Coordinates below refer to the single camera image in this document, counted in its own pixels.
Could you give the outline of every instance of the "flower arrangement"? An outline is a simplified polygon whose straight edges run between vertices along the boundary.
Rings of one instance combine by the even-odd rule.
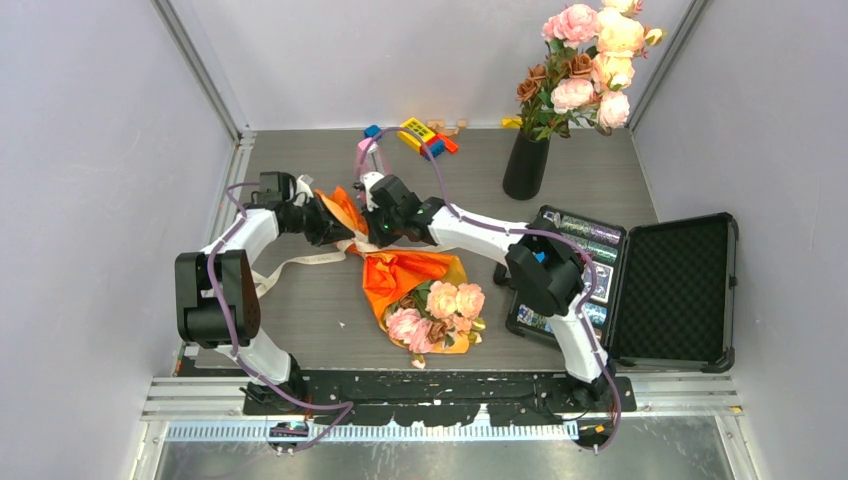
[[[424,282],[389,305],[383,314],[385,330],[392,341],[412,352],[413,366],[424,368],[425,353],[450,353],[459,343],[483,341],[480,334],[486,323],[480,311],[485,298],[477,284]]]
[[[659,45],[665,31],[634,19],[642,0],[603,4],[601,12],[572,5],[542,27],[545,63],[528,68],[517,90],[522,133],[528,139],[544,140],[554,133],[568,138],[569,123],[611,135],[627,121],[630,103],[622,90],[636,73],[633,58],[646,58],[647,47]]]

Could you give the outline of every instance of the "white wall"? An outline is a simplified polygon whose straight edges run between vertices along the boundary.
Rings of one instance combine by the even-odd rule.
[[[712,2],[636,132],[660,220],[739,220],[732,375],[773,478],[848,469],[846,18]]]
[[[561,0],[180,0],[192,38],[254,130],[395,125],[411,116],[500,125],[544,59]],[[600,0],[586,3],[598,8]],[[689,0],[645,0],[674,30]],[[665,46],[636,64],[631,104]]]
[[[230,142],[150,2],[0,6],[0,477],[126,475]]]

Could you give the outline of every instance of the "toy block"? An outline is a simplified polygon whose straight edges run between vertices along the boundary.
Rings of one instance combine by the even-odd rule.
[[[364,133],[365,138],[371,138],[380,133],[380,127],[378,127],[377,125],[371,125],[370,127],[365,129]]]
[[[436,135],[436,138],[445,142],[445,150],[447,150],[451,155],[459,151],[459,145],[457,145],[453,140],[451,140],[447,136],[439,133]]]
[[[444,120],[428,120],[427,121],[427,128],[429,128],[430,130],[432,130],[436,133],[439,133],[440,129],[445,128],[445,121]]]
[[[442,141],[441,138],[438,138],[438,137],[431,138],[430,141],[427,142],[427,146],[430,147],[430,153],[433,154],[433,158],[436,158],[436,157],[438,157],[439,155],[441,155],[445,152],[445,142]],[[427,158],[427,154],[424,153],[424,147],[423,146],[421,146],[418,149],[418,153],[422,157]]]
[[[421,139],[424,140],[425,143],[432,140],[436,136],[436,134],[432,130],[427,128],[426,125],[418,121],[418,119],[415,117],[412,117],[409,120],[401,123],[400,126],[406,127],[412,130],[413,132],[417,133],[418,136],[421,137]],[[403,140],[404,143],[409,145],[409,147],[415,150],[416,152],[420,151],[421,143],[419,143],[418,140],[416,140],[415,137],[413,137],[412,135],[406,132],[398,132],[398,138]]]
[[[453,136],[453,135],[456,135],[457,133],[459,133],[458,128],[442,127],[442,128],[437,128],[435,131],[436,131],[437,134],[441,133],[442,135],[444,135],[446,137],[450,137],[450,136]]]
[[[521,117],[504,117],[501,119],[503,128],[521,128]]]

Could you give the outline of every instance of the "peach flower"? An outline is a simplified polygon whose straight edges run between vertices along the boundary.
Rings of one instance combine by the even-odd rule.
[[[624,18],[621,13],[614,8],[605,8],[598,13],[598,32],[615,24]]]
[[[421,314],[414,308],[399,308],[386,318],[389,336],[409,345],[421,323]]]
[[[598,33],[598,12],[578,3],[559,14],[559,25],[554,25],[554,36],[564,40],[565,45],[576,48],[588,42]]]
[[[546,42],[550,42],[556,35],[554,35],[554,27],[559,24],[559,17],[554,15],[549,18],[544,25],[542,25],[542,38],[545,39]]]
[[[486,296],[480,285],[463,283],[456,294],[456,309],[463,317],[473,320],[480,316],[484,300]]]
[[[427,295],[427,311],[436,318],[447,318],[456,312],[457,288],[450,283],[433,282]]]
[[[609,90],[615,85],[621,85],[620,88],[629,87],[635,74],[633,61],[627,57],[611,57],[606,53],[599,53],[592,60],[592,80],[599,90]]]
[[[604,0],[604,7],[612,8],[623,15],[633,15],[641,9],[641,0]]]
[[[618,128],[624,126],[629,115],[630,102],[627,95],[612,91],[604,93],[598,108],[598,123],[604,127]]]
[[[551,92],[551,102],[556,113],[568,113],[592,99],[592,82],[583,78],[569,78],[559,82]]]
[[[644,45],[645,27],[626,17],[605,24],[598,34],[598,51],[611,57],[632,58]]]
[[[462,315],[451,315],[451,321],[458,332],[470,332],[474,324],[473,320]]]
[[[665,30],[662,28],[651,28],[646,30],[645,43],[647,43],[650,47],[656,47],[662,42],[663,38],[665,38]]]

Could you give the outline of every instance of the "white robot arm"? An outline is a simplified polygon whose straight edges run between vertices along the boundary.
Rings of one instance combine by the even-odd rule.
[[[584,285],[583,266],[574,252],[559,242],[521,233],[528,227],[525,223],[486,218],[456,206],[448,208],[438,198],[422,202],[393,175],[369,172],[355,187],[366,198],[362,213],[369,224],[371,243],[388,246],[406,236],[413,241],[461,248],[507,266],[522,302],[550,317],[568,374],[597,390],[596,383],[603,380],[596,355],[604,364],[608,357],[593,345],[575,312]],[[229,238],[216,257],[216,267],[220,263],[218,280],[228,290],[226,296],[235,318],[238,359],[231,356],[227,325],[220,306],[209,298],[210,282],[202,275],[205,269],[199,268],[205,265],[214,244],[177,258],[178,330],[184,340],[215,349],[283,384],[290,380],[296,362],[259,326],[259,302],[249,264],[281,233],[303,233],[310,243],[323,245],[352,238],[353,232],[332,217],[303,178],[263,173],[255,194],[245,222],[237,232],[225,234],[223,238]]]

